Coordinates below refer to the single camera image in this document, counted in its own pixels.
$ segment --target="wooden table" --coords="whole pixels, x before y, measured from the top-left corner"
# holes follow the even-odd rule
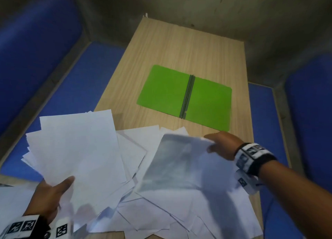
[[[143,17],[95,111],[111,109],[116,130],[158,124],[175,130],[184,126],[191,136],[216,130],[136,104],[154,64],[193,74],[232,88],[230,132],[253,142],[244,43]],[[1,176],[17,185],[17,179]],[[262,224],[259,194],[250,197]],[[123,239],[122,232],[91,234],[87,238]]]

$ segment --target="open folder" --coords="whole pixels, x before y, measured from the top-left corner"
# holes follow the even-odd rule
[[[154,65],[137,104],[191,122],[229,131],[232,89]]]

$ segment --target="forearm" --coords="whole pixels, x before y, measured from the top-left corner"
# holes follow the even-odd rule
[[[307,238],[332,236],[332,194],[277,161],[264,164],[259,178]]]

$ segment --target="blue padded wall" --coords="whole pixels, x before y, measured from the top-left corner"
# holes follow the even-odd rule
[[[45,105],[39,116],[74,114],[94,111],[123,53],[123,48],[92,43]],[[39,117],[27,132],[40,130]],[[31,181],[42,176],[21,161],[28,152],[24,135],[3,163],[0,173]]]
[[[0,134],[82,33],[72,0],[38,0],[0,31]]]
[[[274,153],[279,162],[288,166],[272,89],[249,83],[249,96],[254,141]],[[266,187],[261,189],[260,197],[266,239],[303,238]]]
[[[332,55],[321,55],[285,84],[307,177],[332,193]]]

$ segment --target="hand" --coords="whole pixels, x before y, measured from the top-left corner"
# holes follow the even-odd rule
[[[74,180],[75,177],[70,176],[60,184],[52,187],[43,179],[36,187],[34,195],[23,215],[39,214],[45,217],[48,224],[50,224],[56,217],[61,196],[70,188]]]
[[[204,136],[215,142],[207,149],[208,153],[216,152],[226,160],[234,160],[235,152],[244,142],[237,136],[228,132],[211,133]]]

